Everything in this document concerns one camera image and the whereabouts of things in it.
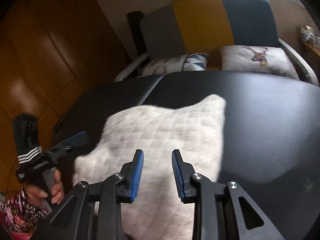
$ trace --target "metal screw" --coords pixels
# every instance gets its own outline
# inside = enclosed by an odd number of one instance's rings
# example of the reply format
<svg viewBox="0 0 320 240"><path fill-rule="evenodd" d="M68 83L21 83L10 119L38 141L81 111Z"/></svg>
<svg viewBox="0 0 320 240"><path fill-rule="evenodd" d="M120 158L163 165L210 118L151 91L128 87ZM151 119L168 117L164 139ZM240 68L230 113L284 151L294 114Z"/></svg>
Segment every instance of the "metal screw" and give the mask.
<svg viewBox="0 0 320 240"><path fill-rule="evenodd" d="M122 179L123 178L123 174L121 174L121 173L116 173L115 176L116 176L117 179Z"/></svg>
<svg viewBox="0 0 320 240"><path fill-rule="evenodd" d="M194 179L201 179L201 178L202 178L201 174L199 174L199 173L194 173L194 174L192 174L192 177L193 177Z"/></svg>
<svg viewBox="0 0 320 240"><path fill-rule="evenodd" d="M85 181L81 181L78 183L78 185L82 188L86 187L87 186L87 183Z"/></svg>
<svg viewBox="0 0 320 240"><path fill-rule="evenodd" d="M229 182L229 186L230 186L231 188L237 188L237 187L238 187L238 184L237 184L236 182L234 182L234 181L231 181L231 182Z"/></svg>

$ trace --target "beige cloth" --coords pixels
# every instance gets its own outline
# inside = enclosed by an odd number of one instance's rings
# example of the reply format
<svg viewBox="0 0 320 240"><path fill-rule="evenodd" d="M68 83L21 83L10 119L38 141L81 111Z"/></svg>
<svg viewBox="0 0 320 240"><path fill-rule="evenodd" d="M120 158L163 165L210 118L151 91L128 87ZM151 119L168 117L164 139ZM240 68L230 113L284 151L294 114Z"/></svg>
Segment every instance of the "beige cloth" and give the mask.
<svg viewBox="0 0 320 240"><path fill-rule="evenodd" d="M136 149L144 151L138 196L122 204L122 225L134 239L191 239L193 204L178 198L171 153L212 181L217 179L223 148L225 100L210 95L177 110L136 106L109 117L99 144L75 161L74 184L95 183L119 172Z"/></svg>

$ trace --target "floral sleeve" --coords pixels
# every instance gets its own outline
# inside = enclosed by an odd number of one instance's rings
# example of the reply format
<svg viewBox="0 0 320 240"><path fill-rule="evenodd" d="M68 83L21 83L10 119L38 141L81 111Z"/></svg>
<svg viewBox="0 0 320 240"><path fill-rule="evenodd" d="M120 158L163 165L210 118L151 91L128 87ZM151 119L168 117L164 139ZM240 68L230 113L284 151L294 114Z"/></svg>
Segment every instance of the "floral sleeve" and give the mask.
<svg viewBox="0 0 320 240"><path fill-rule="evenodd" d="M46 210L41 210L29 203L24 187L11 199L0 202L0 212L9 231L30 234L48 216Z"/></svg>

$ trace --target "armrest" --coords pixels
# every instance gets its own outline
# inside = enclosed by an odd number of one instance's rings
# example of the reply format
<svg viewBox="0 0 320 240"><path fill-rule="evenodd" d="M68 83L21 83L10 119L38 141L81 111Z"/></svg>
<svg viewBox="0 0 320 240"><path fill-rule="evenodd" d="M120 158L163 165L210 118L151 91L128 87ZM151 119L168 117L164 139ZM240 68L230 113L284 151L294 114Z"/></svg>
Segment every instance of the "armrest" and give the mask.
<svg viewBox="0 0 320 240"><path fill-rule="evenodd" d="M308 82L310 84L319 86L319 82L317 79L317 76L315 72L312 70L312 68L309 66L309 64L293 49L291 48L286 42L279 39L281 48L286 52L286 54L292 58L298 66L301 68L302 72L305 74Z"/></svg>
<svg viewBox="0 0 320 240"><path fill-rule="evenodd" d="M130 65L128 65L123 71L117 75L115 82L124 80L127 76L132 73L138 67L144 60L146 60L149 57L148 53L143 53L140 57L138 57L134 62L132 62Z"/></svg>

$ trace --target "cushion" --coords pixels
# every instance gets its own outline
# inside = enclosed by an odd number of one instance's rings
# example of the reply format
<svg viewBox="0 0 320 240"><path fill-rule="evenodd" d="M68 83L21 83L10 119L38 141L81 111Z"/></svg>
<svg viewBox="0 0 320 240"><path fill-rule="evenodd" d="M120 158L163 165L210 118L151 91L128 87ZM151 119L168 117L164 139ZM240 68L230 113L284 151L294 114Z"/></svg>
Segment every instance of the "cushion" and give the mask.
<svg viewBox="0 0 320 240"><path fill-rule="evenodd" d="M206 53L183 54L178 57L160 58L151 61L142 70L141 76L166 75L172 72L205 70L209 55Z"/></svg>
<svg viewBox="0 0 320 240"><path fill-rule="evenodd" d="M222 70L257 72L299 80L283 49L256 46L225 46L220 49Z"/></svg>

